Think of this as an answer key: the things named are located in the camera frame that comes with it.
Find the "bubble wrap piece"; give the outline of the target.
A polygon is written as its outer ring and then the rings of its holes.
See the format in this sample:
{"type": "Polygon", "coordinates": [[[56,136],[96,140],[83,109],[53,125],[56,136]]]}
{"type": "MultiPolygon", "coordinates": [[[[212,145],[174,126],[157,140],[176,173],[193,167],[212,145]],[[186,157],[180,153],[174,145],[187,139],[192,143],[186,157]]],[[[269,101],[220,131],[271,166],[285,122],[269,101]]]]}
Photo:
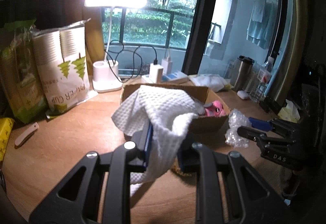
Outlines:
{"type": "Polygon", "coordinates": [[[241,126],[251,127],[249,119],[238,109],[233,109],[228,116],[229,129],[225,133],[225,143],[234,148],[247,148],[249,140],[241,137],[237,129],[241,126]]]}

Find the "white waffle cloth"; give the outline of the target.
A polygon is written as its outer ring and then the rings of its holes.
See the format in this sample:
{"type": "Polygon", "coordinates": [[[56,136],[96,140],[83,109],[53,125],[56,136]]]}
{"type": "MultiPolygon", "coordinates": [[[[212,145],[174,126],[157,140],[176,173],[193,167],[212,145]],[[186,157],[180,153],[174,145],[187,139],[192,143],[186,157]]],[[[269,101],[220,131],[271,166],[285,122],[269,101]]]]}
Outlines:
{"type": "Polygon", "coordinates": [[[193,100],[181,90],[164,94],[164,90],[141,85],[112,115],[115,126],[126,135],[142,130],[147,120],[153,136],[149,166],[144,173],[130,175],[130,195],[140,187],[165,174],[174,163],[191,121],[198,118],[193,100]]]}

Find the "pink plush toy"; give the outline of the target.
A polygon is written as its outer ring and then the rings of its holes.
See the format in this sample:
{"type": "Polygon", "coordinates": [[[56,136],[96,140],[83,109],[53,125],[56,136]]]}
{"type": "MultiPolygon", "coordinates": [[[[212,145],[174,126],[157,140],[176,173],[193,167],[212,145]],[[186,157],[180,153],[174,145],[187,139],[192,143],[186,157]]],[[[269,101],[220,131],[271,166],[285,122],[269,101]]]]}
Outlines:
{"type": "Polygon", "coordinates": [[[206,117],[223,117],[226,115],[223,104],[219,100],[203,105],[206,117]]]}

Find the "yellow tissue pack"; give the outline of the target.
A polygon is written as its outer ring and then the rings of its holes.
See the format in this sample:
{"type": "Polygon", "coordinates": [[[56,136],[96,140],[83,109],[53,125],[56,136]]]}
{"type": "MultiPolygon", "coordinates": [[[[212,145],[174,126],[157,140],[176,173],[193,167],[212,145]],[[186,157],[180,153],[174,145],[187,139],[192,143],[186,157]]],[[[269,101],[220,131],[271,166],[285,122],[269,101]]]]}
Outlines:
{"type": "Polygon", "coordinates": [[[300,114],[298,108],[292,101],[286,100],[286,106],[282,107],[278,113],[278,117],[285,121],[298,123],[300,120],[300,114]]]}

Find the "cardboard box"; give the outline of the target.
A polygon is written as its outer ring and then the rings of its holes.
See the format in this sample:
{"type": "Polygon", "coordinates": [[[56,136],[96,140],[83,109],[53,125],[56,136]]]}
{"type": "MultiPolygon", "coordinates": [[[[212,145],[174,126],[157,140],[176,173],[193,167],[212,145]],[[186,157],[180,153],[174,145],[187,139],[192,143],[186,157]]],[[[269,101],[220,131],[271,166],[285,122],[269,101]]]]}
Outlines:
{"type": "Polygon", "coordinates": [[[191,100],[193,100],[195,110],[198,112],[198,118],[191,121],[189,126],[190,132],[194,134],[217,132],[223,126],[224,122],[228,119],[228,115],[230,114],[230,108],[227,106],[227,104],[220,96],[218,96],[208,87],[191,86],[185,84],[177,85],[170,83],[148,84],[148,86],[163,89],[164,94],[171,91],[175,92],[176,90],[181,90],[184,93],[187,93],[191,100]],[[204,115],[203,105],[215,100],[221,101],[226,115],[223,117],[206,117],[204,115]]]}

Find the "plastic water bottle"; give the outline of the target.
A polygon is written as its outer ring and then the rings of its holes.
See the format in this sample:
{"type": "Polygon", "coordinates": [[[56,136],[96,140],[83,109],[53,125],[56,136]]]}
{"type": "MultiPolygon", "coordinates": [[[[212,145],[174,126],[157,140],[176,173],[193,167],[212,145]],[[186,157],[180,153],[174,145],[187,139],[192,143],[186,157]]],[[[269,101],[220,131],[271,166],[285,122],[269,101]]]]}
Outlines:
{"type": "Polygon", "coordinates": [[[274,58],[268,56],[268,60],[263,64],[257,74],[258,85],[257,87],[250,92],[250,99],[257,103],[263,98],[265,90],[269,84],[269,81],[272,77],[274,58]]]}

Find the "steel thermos mug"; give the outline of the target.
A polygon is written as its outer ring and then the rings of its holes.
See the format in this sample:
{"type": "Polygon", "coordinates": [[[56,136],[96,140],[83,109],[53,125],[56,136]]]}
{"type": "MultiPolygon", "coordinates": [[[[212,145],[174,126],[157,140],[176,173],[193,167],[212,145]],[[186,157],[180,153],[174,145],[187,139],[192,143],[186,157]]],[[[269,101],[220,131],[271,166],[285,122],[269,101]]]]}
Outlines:
{"type": "Polygon", "coordinates": [[[230,78],[230,84],[233,86],[234,91],[242,90],[250,75],[254,62],[255,61],[250,57],[243,55],[237,57],[233,65],[230,78]]]}

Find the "white plastic packet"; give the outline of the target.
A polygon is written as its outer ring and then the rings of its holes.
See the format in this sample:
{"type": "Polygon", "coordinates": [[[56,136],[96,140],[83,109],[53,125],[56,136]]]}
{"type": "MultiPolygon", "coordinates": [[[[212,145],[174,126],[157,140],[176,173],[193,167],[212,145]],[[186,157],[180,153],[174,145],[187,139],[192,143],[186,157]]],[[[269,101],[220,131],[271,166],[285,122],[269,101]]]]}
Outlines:
{"type": "Polygon", "coordinates": [[[220,75],[214,75],[214,74],[189,75],[189,80],[195,86],[208,87],[213,92],[219,92],[219,91],[228,90],[232,88],[232,85],[220,75]]]}

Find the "blue white box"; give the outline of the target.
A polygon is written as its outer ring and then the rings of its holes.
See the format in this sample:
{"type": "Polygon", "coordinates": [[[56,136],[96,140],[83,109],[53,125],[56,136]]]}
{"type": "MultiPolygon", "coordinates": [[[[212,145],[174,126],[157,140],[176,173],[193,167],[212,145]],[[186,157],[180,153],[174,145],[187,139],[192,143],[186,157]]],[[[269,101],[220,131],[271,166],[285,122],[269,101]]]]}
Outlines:
{"type": "Polygon", "coordinates": [[[169,83],[185,83],[188,81],[188,76],[181,71],[172,72],[167,75],[162,76],[162,82],[169,82],[169,83]]]}

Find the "white charger plug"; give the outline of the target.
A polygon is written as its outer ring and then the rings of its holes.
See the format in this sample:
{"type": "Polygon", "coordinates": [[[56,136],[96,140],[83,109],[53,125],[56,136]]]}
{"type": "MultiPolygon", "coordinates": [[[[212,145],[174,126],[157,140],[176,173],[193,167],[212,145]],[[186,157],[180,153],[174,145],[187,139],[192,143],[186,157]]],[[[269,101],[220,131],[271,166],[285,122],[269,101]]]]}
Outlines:
{"type": "Polygon", "coordinates": [[[170,49],[167,49],[167,54],[161,60],[161,66],[163,67],[163,74],[168,75],[171,74],[172,71],[172,60],[171,60],[171,53],[170,49]]]}

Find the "blue hanging towel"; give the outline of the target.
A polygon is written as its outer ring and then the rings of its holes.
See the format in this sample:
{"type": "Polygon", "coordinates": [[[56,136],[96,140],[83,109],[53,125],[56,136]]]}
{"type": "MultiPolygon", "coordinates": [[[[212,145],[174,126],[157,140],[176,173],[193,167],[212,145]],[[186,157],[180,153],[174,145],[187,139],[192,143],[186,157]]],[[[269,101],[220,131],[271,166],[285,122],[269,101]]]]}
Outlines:
{"type": "Polygon", "coordinates": [[[277,16],[277,6],[267,0],[255,0],[248,28],[247,40],[262,49],[268,49],[277,16]]]}

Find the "balcony railing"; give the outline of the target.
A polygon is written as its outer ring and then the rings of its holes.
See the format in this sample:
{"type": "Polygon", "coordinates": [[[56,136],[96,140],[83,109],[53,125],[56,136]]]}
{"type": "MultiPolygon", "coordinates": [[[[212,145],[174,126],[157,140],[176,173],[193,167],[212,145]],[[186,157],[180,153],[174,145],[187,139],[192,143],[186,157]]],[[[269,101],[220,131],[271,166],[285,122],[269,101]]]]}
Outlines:
{"type": "Polygon", "coordinates": [[[104,42],[116,40],[129,45],[186,49],[194,14],[194,9],[183,6],[171,9],[101,8],[104,42]]]}

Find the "beige folding knife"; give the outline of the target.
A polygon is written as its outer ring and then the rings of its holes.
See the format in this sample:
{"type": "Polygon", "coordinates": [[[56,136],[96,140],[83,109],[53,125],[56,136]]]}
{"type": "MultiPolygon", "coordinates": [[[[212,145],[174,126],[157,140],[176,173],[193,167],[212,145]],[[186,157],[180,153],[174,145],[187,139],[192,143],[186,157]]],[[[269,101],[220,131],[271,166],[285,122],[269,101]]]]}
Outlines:
{"type": "Polygon", "coordinates": [[[37,122],[33,123],[27,129],[25,129],[15,140],[15,148],[21,147],[37,130],[39,129],[39,124],[37,122]]]}

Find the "green snack bag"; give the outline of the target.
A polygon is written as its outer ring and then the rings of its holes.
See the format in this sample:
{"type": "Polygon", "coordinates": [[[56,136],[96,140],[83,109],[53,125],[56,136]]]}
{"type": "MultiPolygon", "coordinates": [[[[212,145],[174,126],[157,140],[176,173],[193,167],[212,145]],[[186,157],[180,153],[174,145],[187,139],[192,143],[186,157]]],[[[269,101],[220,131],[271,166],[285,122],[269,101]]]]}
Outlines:
{"type": "Polygon", "coordinates": [[[14,117],[24,124],[47,107],[34,57],[34,23],[15,21],[1,28],[1,85],[14,117]]]}

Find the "yellow box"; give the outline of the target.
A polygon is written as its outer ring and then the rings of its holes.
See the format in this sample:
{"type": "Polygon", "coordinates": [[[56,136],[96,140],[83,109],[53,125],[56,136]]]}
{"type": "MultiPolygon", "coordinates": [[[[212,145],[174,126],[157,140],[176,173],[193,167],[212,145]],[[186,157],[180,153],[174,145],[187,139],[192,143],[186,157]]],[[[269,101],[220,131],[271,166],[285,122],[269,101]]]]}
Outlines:
{"type": "Polygon", "coordinates": [[[14,119],[1,118],[0,119],[0,161],[4,159],[6,153],[8,140],[14,125],[14,119]]]}

